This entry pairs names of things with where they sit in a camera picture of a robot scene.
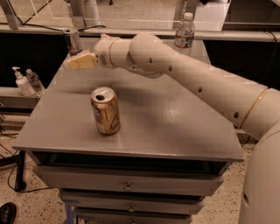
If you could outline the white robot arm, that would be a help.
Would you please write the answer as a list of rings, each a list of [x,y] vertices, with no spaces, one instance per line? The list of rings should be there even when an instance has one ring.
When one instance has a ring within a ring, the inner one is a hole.
[[[69,55],[70,69],[123,68],[144,77],[167,74],[258,140],[248,163],[239,224],[280,224],[280,92],[176,52],[160,38],[102,34],[92,52]]]

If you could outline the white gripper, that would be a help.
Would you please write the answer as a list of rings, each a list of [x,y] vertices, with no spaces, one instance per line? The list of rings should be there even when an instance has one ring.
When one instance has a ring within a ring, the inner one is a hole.
[[[94,53],[82,51],[75,56],[66,58],[63,65],[73,70],[94,68],[97,60],[100,66],[114,69],[116,66],[113,64],[111,57],[113,56],[113,44],[117,40],[117,37],[111,37],[103,33],[94,46]]]

